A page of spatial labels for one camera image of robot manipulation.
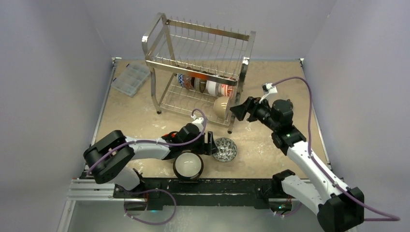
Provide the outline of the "orange floral patterned bowl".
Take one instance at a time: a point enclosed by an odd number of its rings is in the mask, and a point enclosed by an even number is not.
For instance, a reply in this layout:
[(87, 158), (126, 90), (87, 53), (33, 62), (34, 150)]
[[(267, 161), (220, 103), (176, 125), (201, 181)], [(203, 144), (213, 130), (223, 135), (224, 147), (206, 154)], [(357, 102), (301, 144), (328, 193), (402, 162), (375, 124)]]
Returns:
[(222, 96), (232, 98), (234, 93), (234, 86), (222, 84), (220, 86), (220, 92)]

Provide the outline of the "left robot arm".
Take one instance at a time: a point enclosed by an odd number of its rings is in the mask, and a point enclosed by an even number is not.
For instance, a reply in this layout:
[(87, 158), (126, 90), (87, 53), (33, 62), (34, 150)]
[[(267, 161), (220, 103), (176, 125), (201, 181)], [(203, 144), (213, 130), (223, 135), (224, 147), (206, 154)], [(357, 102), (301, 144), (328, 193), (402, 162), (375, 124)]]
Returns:
[(134, 139), (114, 130), (90, 146), (83, 157), (96, 183), (114, 183), (137, 198), (144, 193), (144, 182), (137, 170), (127, 167), (132, 159), (171, 160), (183, 152), (212, 155), (217, 150), (211, 131), (205, 133), (201, 123), (188, 123), (156, 140)]

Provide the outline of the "black white floral bowl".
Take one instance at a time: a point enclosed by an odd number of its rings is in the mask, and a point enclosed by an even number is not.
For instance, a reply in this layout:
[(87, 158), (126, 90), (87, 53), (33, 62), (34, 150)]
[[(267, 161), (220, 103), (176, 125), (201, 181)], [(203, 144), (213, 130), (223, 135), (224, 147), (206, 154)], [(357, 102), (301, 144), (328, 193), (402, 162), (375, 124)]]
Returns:
[(238, 153), (236, 143), (230, 138), (217, 138), (215, 140), (215, 145), (217, 151), (212, 154), (212, 157), (219, 162), (230, 162)]

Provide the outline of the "brown bowl tan inside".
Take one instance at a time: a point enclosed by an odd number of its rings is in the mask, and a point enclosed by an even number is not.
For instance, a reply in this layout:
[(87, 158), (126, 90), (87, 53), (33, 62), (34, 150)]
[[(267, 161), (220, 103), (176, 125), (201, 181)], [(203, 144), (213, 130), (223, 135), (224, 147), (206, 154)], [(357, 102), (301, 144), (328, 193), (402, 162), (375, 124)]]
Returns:
[(191, 78), (191, 84), (194, 88), (194, 90), (203, 93), (206, 89), (206, 80), (201, 79), (201, 78)]

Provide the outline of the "dark bowl cream inside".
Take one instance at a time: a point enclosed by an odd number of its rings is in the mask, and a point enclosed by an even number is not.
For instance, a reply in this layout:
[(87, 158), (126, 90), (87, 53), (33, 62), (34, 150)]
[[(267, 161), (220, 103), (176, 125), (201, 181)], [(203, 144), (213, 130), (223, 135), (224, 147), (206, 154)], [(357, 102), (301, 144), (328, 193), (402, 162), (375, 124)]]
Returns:
[(225, 119), (229, 102), (230, 97), (228, 96), (219, 97), (215, 100), (213, 111), (218, 118)]

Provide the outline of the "stainless steel dish rack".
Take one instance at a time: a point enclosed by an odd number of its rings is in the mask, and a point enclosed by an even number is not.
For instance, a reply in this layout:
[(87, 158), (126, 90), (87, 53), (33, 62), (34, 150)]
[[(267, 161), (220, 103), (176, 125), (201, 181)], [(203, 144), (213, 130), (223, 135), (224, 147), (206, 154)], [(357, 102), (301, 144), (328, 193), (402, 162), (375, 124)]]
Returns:
[(217, 94), (179, 84), (182, 76), (233, 87), (228, 106), (239, 104), (248, 72), (256, 32), (240, 32), (157, 13), (142, 37), (142, 50), (150, 70), (150, 90), (157, 114), (168, 111), (190, 116), (194, 108), (210, 123), (234, 129), (235, 118), (212, 110)]

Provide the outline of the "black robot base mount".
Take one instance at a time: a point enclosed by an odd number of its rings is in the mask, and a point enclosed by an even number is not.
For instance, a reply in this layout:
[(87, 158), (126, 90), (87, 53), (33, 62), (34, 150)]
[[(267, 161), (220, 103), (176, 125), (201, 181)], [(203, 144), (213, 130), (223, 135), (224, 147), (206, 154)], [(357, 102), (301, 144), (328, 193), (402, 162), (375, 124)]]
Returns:
[(127, 201), (141, 199), (143, 190), (149, 190), (146, 196), (148, 210), (162, 210), (164, 206), (233, 206), (269, 209), (274, 199), (286, 199), (287, 194), (280, 182), (294, 175), (285, 170), (272, 176), (262, 178), (200, 178), (196, 181), (182, 181), (177, 178), (146, 178), (138, 190), (127, 193), (118, 185), (113, 192), (114, 198)]

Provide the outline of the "black rimmed white bowl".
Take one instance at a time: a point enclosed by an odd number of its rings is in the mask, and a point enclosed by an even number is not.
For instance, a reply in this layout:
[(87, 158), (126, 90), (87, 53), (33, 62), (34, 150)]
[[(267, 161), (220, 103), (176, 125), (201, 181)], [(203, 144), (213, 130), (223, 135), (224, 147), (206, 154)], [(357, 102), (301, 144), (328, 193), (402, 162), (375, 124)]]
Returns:
[(204, 163), (201, 157), (191, 152), (182, 153), (173, 163), (174, 174), (181, 180), (197, 180), (203, 169)]

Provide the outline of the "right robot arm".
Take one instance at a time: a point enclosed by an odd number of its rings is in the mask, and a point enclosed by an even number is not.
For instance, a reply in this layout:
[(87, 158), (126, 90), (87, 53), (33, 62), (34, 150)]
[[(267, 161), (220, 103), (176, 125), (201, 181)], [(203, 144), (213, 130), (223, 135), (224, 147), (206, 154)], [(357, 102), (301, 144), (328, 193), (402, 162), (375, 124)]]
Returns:
[(290, 158), (309, 178), (306, 184), (295, 173), (285, 170), (272, 177), (271, 190), (279, 197), (285, 194), (297, 198), (317, 217), (325, 232), (345, 232), (364, 222), (364, 194), (358, 188), (350, 188), (338, 178), (308, 148), (305, 136), (293, 125), (293, 108), (287, 100), (268, 100), (248, 97), (240, 105), (230, 108), (242, 121), (249, 114), (248, 122), (260, 121), (272, 130), (274, 145)]

